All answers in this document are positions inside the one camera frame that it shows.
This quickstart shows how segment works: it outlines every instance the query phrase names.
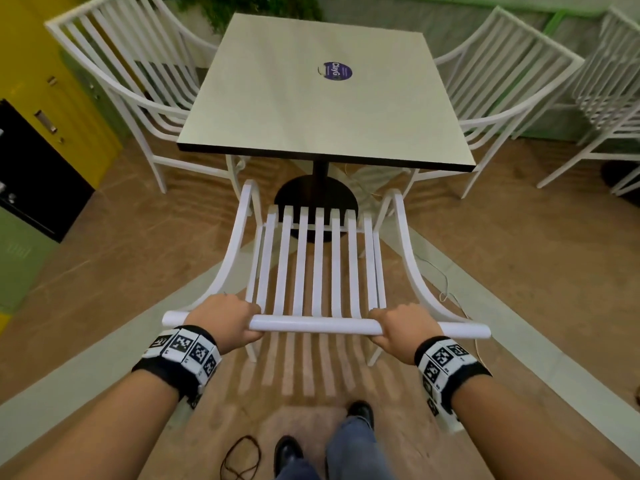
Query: black table base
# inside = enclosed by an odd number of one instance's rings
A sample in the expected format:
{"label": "black table base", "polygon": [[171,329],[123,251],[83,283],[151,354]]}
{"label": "black table base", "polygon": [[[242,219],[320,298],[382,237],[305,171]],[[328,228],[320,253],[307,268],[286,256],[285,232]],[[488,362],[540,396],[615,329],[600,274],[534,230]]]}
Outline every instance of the black table base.
{"label": "black table base", "polygon": [[[293,206],[293,222],[300,222],[300,207],[309,208],[309,224],[316,223],[316,208],[324,208],[324,224],[330,223],[330,209],[340,210],[340,225],[344,225],[344,215],[347,209],[353,209],[358,215],[358,201],[349,188],[336,180],[328,177],[329,163],[314,162],[312,175],[296,177],[284,184],[276,194],[275,204],[280,213],[280,222],[284,217],[284,208]],[[291,235],[298,238],[298,231],[293,229]],[[309,230],[307,242],[314,242],[316,233]],[[324,233],[324,242],[331,241],[331,232]]]}
{"label": "black table base", "polygon": [[[604,183],[611,188],[637,167],[637,162],[611,160],[602,164],[602,167],[600,167],[600,176],[604,180]],[[640,180],[640,177],[634,178],[627,185],[634,184],[638,180]],[[620,195],[618,198],[622,198],[636,207],[640,207],[640,189],[631,190],[631,192]]]}

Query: table top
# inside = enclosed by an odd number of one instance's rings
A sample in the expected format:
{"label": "table top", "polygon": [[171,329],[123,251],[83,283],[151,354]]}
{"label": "table top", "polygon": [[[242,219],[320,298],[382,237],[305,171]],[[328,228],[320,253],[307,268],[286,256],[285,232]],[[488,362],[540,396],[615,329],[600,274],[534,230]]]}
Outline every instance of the table top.
{"label": "table top", "polygon": [[419,32],[236,13],[184,151],[471,171]]}

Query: black shoe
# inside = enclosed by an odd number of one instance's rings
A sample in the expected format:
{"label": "black shoe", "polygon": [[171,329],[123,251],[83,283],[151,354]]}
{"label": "black shoe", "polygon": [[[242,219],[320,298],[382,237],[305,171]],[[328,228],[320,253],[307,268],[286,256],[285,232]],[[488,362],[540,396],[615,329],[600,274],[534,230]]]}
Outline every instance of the black shoe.
{"label": "black shoe", "polygon": [[283,436],[276,445],[276,450],[273,456],[273,473],[275,476],[280,475],[280,472],[286,467],[292,460],[297,458],[304,458],[302,454],[302,448],[293,436]]}
{"label": "black shoe", "polygon": [[349,406],[347,410],[348,416],[360,416],[363,417],[369,423],[369,426],[373,429],[373,409],[366,401],[356,401]]}

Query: black table edge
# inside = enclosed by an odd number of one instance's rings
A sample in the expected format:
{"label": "black table edge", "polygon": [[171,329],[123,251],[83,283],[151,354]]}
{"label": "black table edge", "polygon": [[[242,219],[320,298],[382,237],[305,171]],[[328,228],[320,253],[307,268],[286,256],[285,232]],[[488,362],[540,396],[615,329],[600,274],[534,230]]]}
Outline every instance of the black table edge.
{"label": "black table edge", "polygon": [[391,166],[397,168],[419,168],[424,170],[449,170],[471,172],[476,165],[459,163],[420,162],[391,158],[357,157],[351,155],[333,155],[331,153],[287,152],[283,150],[261,150],[259,148],[238,148],[235,146],[215,146],[209,144],[178,143],[183,152],[217,153],[222,155],[241,155],[245,157],[270,157],[288,160],[326,161],[331,163],[354,163],[360,165]]}

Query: jeans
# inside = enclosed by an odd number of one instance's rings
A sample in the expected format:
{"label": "jeans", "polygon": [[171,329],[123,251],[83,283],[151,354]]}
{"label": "jeans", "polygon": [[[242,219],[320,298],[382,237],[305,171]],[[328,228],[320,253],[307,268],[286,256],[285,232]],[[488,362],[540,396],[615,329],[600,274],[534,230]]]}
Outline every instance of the jeans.
{"label": "jeans", "polygon": [[[359,416],[349,416],[326,446],[330,480],[394,480],[387,460],[378,448],[369,423]],[[311,464],[293,460],[276,480],[320,480]]]}

